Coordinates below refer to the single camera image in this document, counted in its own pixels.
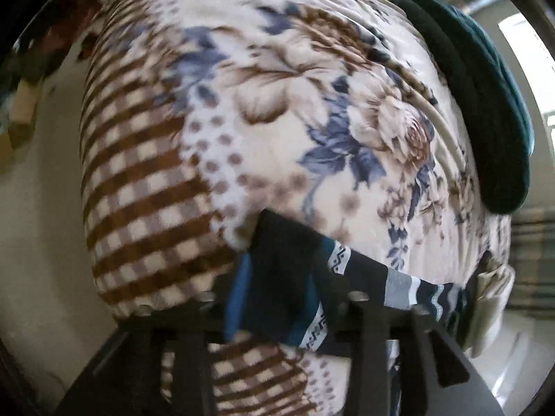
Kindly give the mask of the striped navy grey sweater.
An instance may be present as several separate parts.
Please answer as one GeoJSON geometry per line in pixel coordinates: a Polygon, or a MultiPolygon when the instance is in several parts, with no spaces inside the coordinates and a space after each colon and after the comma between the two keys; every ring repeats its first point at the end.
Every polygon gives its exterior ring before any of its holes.
{"type": "Polygon", "coordinates": [[[464,333],[468,294],[374,261],[304,224],[264,210],[238,261],[224,313],[224,338],[239,331],[288,347],[347,358],[332,328],[351,291],[370,302],[408,310],[423,306],[450,334],[464,333]]]}

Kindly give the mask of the bright bedroom window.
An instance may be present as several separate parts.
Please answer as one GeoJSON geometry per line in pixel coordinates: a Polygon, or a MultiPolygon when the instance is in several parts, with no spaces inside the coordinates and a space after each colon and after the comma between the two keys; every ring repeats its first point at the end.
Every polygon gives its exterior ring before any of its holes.
{"type": "Polygon", "coordinates": [[[507,17],[498,23],[498,27],[527,78],[549,146],[554,150],[554,59],[523,14],[507,17]]]}

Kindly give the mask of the grey green curtain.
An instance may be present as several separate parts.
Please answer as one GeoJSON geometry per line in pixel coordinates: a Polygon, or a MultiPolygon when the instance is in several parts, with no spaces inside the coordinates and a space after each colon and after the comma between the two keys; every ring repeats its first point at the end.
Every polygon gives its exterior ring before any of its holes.
{"type": "Polygon", "coordinates": [[[554,319],[554,225],[554,207],[524,208],[512,219],[508,308],[538,320],[554,319]]]}

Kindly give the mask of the teal folded blanket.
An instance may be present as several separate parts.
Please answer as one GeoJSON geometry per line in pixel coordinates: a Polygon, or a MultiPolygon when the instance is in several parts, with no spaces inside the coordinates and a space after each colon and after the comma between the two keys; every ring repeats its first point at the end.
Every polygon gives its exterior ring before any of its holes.
{"type": "Polygon", "coordinates": [[[471,17],[436,0],[394,0],[419,31],[461,110],[476,163],[481,201],[512,214],[531,185],[531,116],[513,73],[471,17]]]}

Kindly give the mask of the floral beige bed blanket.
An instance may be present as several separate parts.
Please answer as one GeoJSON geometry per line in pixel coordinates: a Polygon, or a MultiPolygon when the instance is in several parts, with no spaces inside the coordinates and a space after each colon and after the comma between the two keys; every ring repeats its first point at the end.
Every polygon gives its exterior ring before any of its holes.
{"type": "MultiPolygon", "coordinates": [[[[79,126],[92,273],[118,325],[185,304],[264,210],[468,294],[480,354],[514,283],[443,73],[389,0],[113,0],[79,126]]],[[[215,415],[342,415],[350,362],[239,331],[208,346],[215,415]]]]}

